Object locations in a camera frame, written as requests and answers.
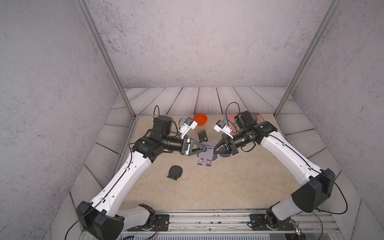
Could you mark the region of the pink tray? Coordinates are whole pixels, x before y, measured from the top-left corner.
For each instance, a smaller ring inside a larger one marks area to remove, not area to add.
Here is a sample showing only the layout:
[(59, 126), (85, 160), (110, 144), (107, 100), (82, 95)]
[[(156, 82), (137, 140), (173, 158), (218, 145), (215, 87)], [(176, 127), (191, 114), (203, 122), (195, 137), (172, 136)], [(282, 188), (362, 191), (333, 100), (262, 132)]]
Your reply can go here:
[[(237, 114), (228, 114), (229, 124), (231, 124), (231, 126), (235, 128), (237, 127), (237, 124), (235, 123), (236, 115)], [(265, 120), (263, 115), (260, 113), (251, 113), (251, 116), (253, 117), (253, 119), (257, 120), (258, 124)]]

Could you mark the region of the aluminium frame post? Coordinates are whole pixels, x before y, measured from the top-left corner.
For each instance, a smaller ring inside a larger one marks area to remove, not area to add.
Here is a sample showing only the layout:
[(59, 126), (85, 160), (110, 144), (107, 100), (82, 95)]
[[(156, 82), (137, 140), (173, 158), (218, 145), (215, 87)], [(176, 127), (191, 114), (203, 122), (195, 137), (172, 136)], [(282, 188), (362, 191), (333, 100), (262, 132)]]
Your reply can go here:
[(102, 60), (104, 62), (104, 64), (106, 65), (107, 67), (107, 70), (117, 88), (117, 91), (120, 95), (120, 97), (122, 98), (122, 101), (125, 105), (125, 107), (128, 109), (128, 113), (130, 114), (131, 117), (135, 118), (136, 117), (136, 114), (130, 104), (130, 101), (126, 95), (126, 92), (122, 86), (122, 83), (120, 81), (120, 78), (118, 76), (118, 73), (112, 63), (112, 60), (108, 54), (108, 51), (105, 47), (105, 44), (103, 43), (103, 40), (101, 38), (101, 35), (97, 29), (97, 26), (95, 24), (95, 21), (91, 15), (91, 12), (87, 6), (87, 2), (84, 1), (84, 0), (75, 0), (75, 3), (83, 17), (83, 20), (85, 21), (85, 24), (87, 25), (87, 28), (91, 34), (91, 37), (93, 39), (93, 41), (95, 42), (96, 44), (96, 47), (102, 57)]
[(279, 114), (282, 113), (283, 108), (285, 107), (290, 95), (293, 93), (295, 87), (297, 86), (299, 80), (301, 79), (303, 73), (305, 72), (306, 67), (308, 66), (309, 62), (311, 61), (314, 53), (316, 52), (316, 49), (318, 45), (320, 44), (322, 38), (327, 32), (328, 27), (330, 26), (334, 16), (336, 15), (342, 1), (341, 0), (332, 0), (330, 2), (330, 5), (319, 24), (300, 64), (298, 65), (293, 77), (291, 78), (286, 91), (284, 92), (281, 101), (279, 102), (275, 112), (274, 117), (278, 117)]

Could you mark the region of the orange bowl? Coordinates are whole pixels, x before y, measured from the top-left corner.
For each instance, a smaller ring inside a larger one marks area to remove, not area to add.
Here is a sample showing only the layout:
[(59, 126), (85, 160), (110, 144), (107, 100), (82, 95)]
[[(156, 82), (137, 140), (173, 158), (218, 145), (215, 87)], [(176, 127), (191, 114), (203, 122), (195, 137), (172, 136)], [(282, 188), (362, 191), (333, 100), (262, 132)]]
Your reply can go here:
[(198, 126), (203, 126), (207, 123), (208, 117), (203, 113), (197, 113), (194, 115), (193, 120), (198, 124)]

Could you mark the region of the left aluminium frame post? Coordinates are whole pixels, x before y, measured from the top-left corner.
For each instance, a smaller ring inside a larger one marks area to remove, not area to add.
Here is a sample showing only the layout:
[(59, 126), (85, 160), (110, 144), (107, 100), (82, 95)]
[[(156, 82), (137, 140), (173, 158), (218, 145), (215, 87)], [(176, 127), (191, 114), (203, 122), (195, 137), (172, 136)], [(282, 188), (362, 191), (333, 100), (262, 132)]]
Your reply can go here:
[(101, 38), (101, 35), (97, 29), (97, 26), (95, 24), (95, 21), (91, 15), (91, 12), (87, 6), (87, 2), (84, 1), (84, 0), (75, 0), (75, 3), (83, 17), (83, 20), (85, 21), (85, 24), (87, 25), (87, 28), (91, 34), (91, 37), (93, 39), (93, 41), (95, 42), (96, 44), (96, 47), (102, 57), (102, 60), (104, 62), (104, 64), (106, 65), (107, 67), (107, 70), (117, 88), (117, 91), (120, 95), (120, 97), (122, 98), (122, 101), (125, 105), (125, 107), (128, 109), (128, 113), (130, 114), (131, 117), (135, 118), (136, 117), (136, 114), (130, 104), (130, 101), (126, 95), (126, 92), (122, 86), (122, 83), (120, 81), (120, 78), (118, 76), (118, 73), (112, 63), (112, 60), (108, 54), (108, 51), (105, 47), (105, 44), (103, 43), (103, 40)]

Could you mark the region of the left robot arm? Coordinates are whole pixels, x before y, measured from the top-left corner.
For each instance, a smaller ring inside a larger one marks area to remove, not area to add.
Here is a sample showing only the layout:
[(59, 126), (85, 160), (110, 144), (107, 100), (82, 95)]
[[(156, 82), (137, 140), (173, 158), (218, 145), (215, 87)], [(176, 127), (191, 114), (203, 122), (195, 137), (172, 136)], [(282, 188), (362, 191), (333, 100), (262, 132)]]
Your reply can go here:
[(155, 224), (156, 211), (145, 204), (120, 211), (120, 205), (140, 175), (163, 153), (179, 152), (192, 156), (206, 151), (206, 147), (186, 136), (198, 125), (192, 118), (184, 124), (175, 136), (171, 128), (175, 123), (171, 117), (157, 116), (153, 127), (132, 147), (126, 162), (111, 181), (91, 202), (82, 201), (76, 208), (82, 227), (98, 240), (115, 240), (122, 231), (135, 227), (150, 230)]

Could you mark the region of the right aluminium frame post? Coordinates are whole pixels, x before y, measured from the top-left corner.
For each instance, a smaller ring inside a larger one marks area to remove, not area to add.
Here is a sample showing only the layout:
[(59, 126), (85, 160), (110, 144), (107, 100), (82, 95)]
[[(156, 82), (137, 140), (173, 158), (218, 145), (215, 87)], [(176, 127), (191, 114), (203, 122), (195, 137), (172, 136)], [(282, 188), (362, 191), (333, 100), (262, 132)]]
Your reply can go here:
[(330, 5), (319, 24), (300, 64), (298, 65), (293, 77), (291, 78), (286, 91), (284, 92), (281, 101), (279, 102), (275, 112), (274, 117), (278, 117), (279, 114), (282, 113), (283, 108), (285, 107), (290, 95), (293, 93), (295, 87), (297, 86), (299, 80), (301, 79), (303, 73), (305, 72), (306, 67), (308, 66), (309, 62), (311, 61), (314, 53), (316, 52), (316, 49), (318, 45), (320, 44), (322, 38), (327, 32), (328, 27), (330, 26), (334, 16), (336, 15), (342, 1), (341, 0), (332, 0), (330, 2)]

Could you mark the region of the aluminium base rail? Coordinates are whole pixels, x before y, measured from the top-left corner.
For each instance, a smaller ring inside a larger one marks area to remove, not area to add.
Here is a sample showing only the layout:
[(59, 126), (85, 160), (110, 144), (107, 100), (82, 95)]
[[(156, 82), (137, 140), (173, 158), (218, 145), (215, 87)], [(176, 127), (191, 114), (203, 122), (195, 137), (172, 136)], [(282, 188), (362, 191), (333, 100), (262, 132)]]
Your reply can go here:
[(122, 231), (118, 240), (342, 240), (334, 217), (326, 213), (301, 213), (292, 217), (300, 228), (294, 230), (253, 231), (251, 214), (265, 215), (262, 209), (158, 211), (170, 215), (166, 232)]

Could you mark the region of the purple stand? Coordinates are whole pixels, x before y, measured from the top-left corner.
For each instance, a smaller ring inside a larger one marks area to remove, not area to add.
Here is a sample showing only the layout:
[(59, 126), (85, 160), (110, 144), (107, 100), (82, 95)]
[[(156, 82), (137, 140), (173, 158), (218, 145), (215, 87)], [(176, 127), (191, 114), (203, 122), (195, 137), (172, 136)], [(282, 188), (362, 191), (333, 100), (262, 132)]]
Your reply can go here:
[(219, 154), (222, 158), (228, 158), (231, 156), (231, 153), (220, 153)]
[(201, 152), (198, 154), (198, 162), (199, 166), (211, 167), (214, 160), (217, 159), (217, 155), (214, 154), (214, 146), (209, 142), (203, 142), (203, 146), (207, 149), (205, 152)]

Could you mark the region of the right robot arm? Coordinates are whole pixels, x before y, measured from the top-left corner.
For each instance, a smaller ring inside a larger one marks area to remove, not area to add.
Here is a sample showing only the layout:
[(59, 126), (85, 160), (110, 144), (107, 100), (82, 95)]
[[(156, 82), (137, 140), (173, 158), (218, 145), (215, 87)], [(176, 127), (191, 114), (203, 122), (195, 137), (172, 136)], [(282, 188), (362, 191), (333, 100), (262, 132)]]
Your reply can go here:
[(336, 177), (332, 170), (323, 170), (308, 160), (270, 122), (258, 123), (248, 111), (236, 115), (235, 121), (241, 128), (235, 135), (231, 134), (228, 120), (216, 122), (214, 129), (224, 135), (215, 146), (215, 152), (224, 148), (225, 154), (236, 155), (247, 144), (260, 145), (272, 153), (301, 186), (286, 200), (267, 210), (266, 219), (272, 228), (296, 214), (311, 213), (331, 197)]

